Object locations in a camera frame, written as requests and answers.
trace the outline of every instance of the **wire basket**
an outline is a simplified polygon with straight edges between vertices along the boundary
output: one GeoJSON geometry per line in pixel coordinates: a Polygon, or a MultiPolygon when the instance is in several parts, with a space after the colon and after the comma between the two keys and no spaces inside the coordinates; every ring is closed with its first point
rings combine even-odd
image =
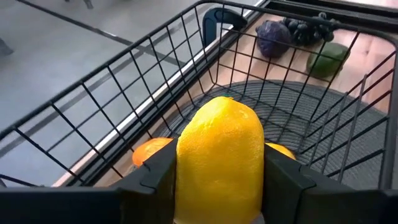
{"type": "Polygon", "coordinates": [[[112,184],[132,171],[136,146],[178,138],[202,105],[229,95],[257,113],[267,142],[285,145],[299,163],[353,189],[396,187],[396,40],[267,3],[198,2],[3,130],[4,186],[112,184]],[[325,42],[318,52],[290,44],[282,58],[264,58],[255,27],[283,17],[337,26],[334,42],[350,54],[329,59],[341,71],[308,75],[309,55],[328,57],[325,42]],[[391,51],[366,61],[369,40],[391,51]]]}

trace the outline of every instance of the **green fruit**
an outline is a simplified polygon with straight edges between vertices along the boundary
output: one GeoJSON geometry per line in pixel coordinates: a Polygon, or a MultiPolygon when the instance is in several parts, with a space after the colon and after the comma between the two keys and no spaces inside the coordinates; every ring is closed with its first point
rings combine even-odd
{"type": "Polygon", "coordinates": [[[348,52],[347,57],[344,58],[347,51],[348,48],[344,45],[332,42],[325,43],[321,54],[331,58],[321,55],[315,63],[315,60],[317,59],[317,54],[311,54],[307,60],[307,72],[311,72],[310,76],[315,78],[325,78],[340,72],[343,68],[345,60],[349,57],[350,52],[348,52]]]}

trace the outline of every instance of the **citrus fruit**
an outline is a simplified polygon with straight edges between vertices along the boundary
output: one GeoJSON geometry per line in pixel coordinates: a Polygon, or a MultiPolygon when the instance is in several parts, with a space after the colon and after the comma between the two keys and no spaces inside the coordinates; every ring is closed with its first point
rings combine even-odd
{"type": "Polygon", "coordinates": [[[294,156],[294,154],[288,150],[285,146],[281,146],[275,143],[266,143],[269,147],[278,150],[280,153],[285,154],[285,156],[290,157],[294,160],[296,160],[296,157],[294,156]]]}
{"type": "Polygon", "coordinates": [[[177,143],[175,222],[251,223],[261,211],[264,131],[256,113],[219,96],[177,143]]]}
{"type": "Polygon", "coordinates": [[[132,163],[138,167],[141,166],[145,160],[150,158],[150,156],[162,149],[172,140],[171,138],[153,138],[138,146],[132,153],[132,163]]]}

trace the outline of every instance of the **orange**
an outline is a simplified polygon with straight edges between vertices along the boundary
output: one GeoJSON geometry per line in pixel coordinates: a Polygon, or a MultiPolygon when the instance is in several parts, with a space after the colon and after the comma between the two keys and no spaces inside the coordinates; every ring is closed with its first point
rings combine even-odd
{"type": "Polygon", "coordinates": [[[150,156],[162,149],[172,140],[171,138],[153,138],[138,146],[132,153],[132,163],[138,167],[141,166],[145,160],[150,158],[150,156]]]}
{"type": "Polygon", "coordinates": [[[275,143],[270,143],[270,142],[267,142],[266,144],[268,146],[270,146],[271,148],[276,149],[279,152],[285,154],[285,156],[296,160],[296,157],[294,156],[294,154],[290,150],[288,150],[285,146],[278,145],[278,144],[275,144],[275,143]]]}

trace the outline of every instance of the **wooden surface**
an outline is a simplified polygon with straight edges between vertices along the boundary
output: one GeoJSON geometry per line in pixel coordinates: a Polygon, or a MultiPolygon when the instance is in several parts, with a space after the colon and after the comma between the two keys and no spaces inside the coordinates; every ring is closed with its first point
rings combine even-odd
{"type": "Polygon", "coordinates": [[[355,2],[360,4],[369,4],[373,6],[383,6],[383,7],[393,7],[398,9],[398,1],[397,0],[335,0],[335,1],[347,1],[347,2],[355,2]]]}
{"type": "MultiPolygon", "coordinates": [[[[255,27],[261,24],[264,20],[280,20],[280,17],[272,16],[272,15],[263,15],[255,24],[253,24],[247,31],[247,34],[255,35],[255,27]]],[[[333,42],[337,42],[346,46],[350,46],[352,43],[354,36],[356,35],[355,32],[348,31],[348,30],[336,30],[335,39],[333,42]]],[[[302,75],[296,71],[305,72],[305,65],[310,53],[304,52],[302,50],[297,50],[294,59],[292,62],[291,69],[289,71],[286,68],[283,68],[278,65],[283,65],[285,67],[289,66],[290,59],[292,58],[293,49],[289,49],[287,53],[280,59],[272,59],[271,62],[274,64],[270,64],[269,71],[266,75],[265,71],[268,66],[268,58],[264,58],[260,52],[257,50],[257,47],[254,45],[254,37],[250,36],[242,36],[238,42],[238,50],[236,54],[236,62],[233,63],[235,57],[235,49],[236,44],[233,45],[230,50],[226,52],[224,55],[220,57],[220,64],[221,66],[218,67],[217,65],[213,65],[210,68],[210,73],[205,73],[201,78],[201,84],[206,90],[209,90],[213,87],[213,83],[210,80],[210,74],[213,77],[213,80],[216,80],[217,77],[217,84],[219,85],[227,85],[230,83],[232,69],[227,67],[234,67],[233,72],[233,82],[241,82],[245,81],[247,74],[249,76],[249,80],[255,80],[258,78],[270,79],[270,80],[282,80],[287,73],[287,80],[290,81],[297,81],[297,82],[304,82],[307,76],[302,75]]],[[[332,82],[330,88],[340,91],[346,92],[350,90],[355,84],[360,82],[365,74],[369,73],[372,69],[374,69],[380,62],[382,62],[388,55],[390,55],[394,51],[394,46],[387,42],[384,39],[374,37],[367,34],[359,34],[358,39],[353,45],[351,50],[351,55],[347,59],[342,71],[340,74],[335,78],[332,82]]],[[[366,80],[366,88],[376,81],[380,79],[386,72],[391,70],[394,66],[394,59],[395,56],[391,57],[383,66],[377,69],[367,80],[366,80]]],[[[391,89],[391,80],[392,74],[390,74],[387,78],[385,78],[382,82],[375,86],[371,91],[363,96],[363,101],[367,103],[373,102],[376,98],[381,96],[383,93],[391,89]]],[[[314,78],[310,78],[308,81],[309,84],[313,85],[320,85],[320,86],[327,86],[327,82],[316,80],[314,78]]],[[[198,84],[194,85],[190,89],[190,94],[192,96],[200,95],[201,88],[198,84]]],[[[355,89],[351,93],[351,96],[357,96],[359,93],[359,87],[355,89]]],[[[178,101],[178,104],[182,106],[188,100],[187,94],[183,98],[178,101]]],[[[389,106],[389,96],[386,97],[384,100],[380,101],[375,107],[381,111],[386,112],[389,106]]],[[[167,114],[170,114],[175,107],[173,107],[167,114]]],[[[155,127],[152,128],[152,131],[160,124],[160,121],[156,124],[155,127]]],[[[144,142],[148,139],[148,136],[144,136],[141,139],[141,142],[144,142]]],[[[122,174],[127,174],[131,171],[131,152],[128,152],[116,165],[115,167],[122,172],[122,174]]],[[[107,175],[101,179],[97,183],[98,186],[109,185],[114,181],[117,181],[119,177],[113,171],[110,171],[107,175]]]]}

